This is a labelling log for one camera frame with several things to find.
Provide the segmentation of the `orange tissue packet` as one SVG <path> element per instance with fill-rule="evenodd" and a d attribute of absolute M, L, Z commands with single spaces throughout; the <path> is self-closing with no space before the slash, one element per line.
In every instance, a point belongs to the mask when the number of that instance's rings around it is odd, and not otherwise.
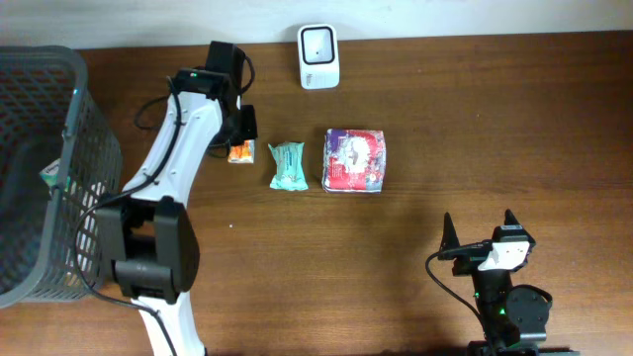
<path fill-rule="evenodd" d="M 233 164 L 252 164 L 255 160 L 255 140 L 246 140 L 241 145 L 232 146 L 227 161 Z"/>

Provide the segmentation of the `green wet wipes pack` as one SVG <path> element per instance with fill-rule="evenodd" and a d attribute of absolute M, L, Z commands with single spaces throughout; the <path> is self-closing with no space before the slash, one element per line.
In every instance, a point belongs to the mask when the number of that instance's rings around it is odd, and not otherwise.
<path fill-rule="evenodd" d="M 276 163 L 276 173 L 270 187 L 274 190 L 306 191 L 309 189 L 302 165 L 303 142 L 284 142 L 268 145 Z"/>

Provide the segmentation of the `red purple tissue pack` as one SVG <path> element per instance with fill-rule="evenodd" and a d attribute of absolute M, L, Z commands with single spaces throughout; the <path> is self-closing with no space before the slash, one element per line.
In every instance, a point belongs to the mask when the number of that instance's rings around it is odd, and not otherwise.
<path fill-rule="evenodd" d="M 328 193 L 380 194 L 387 167 L 383 131 L 328 129 L 321 185 Z"/>

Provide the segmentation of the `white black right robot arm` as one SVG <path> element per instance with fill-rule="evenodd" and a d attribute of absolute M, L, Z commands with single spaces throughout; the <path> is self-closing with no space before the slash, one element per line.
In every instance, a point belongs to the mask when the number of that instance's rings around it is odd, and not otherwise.
<path fill-rule="evenodd" d="M 515 285 L 511 275 L 528 262 L 535 239 L 519 223 L 512 211 L 504 212 L 503 224 L 492 237 L 470 244 L 459 241 L 451 216 L 443 218 L 439 250 L 427 257 L 425 270 L 429 277 L 451 297 L 466 306 L 476 317 L 485 339 L 471 341 L 468 355 L 575 355 L 567 347 L 543 348 L 547 339 L 546 324 L 553 306 L 553 297 L 532 285 Z M 451 261 L 452 275 L 470 277 L 474 300 L 470 304 L 446 287 L 431 272 L 433 259 Z"/>

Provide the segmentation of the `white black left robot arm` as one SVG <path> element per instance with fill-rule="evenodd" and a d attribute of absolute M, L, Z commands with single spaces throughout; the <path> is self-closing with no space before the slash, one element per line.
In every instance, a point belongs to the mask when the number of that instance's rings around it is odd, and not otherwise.
<path fill-rule="evenodd" d="M 200 247 L 187 214 L 203 158 L 226 157 L 257 138 L 255 110 L 241 102 L 254 68 L 235 44 L 212 42 L 204 65 L 167 80 L 166 113 L 158 135 L 122 193 L 100 199 L 93 213 L 104 239 L 101 265 L 121 306 L 141 315 L 156 355 L 204 355 L 190 291 Z"/>

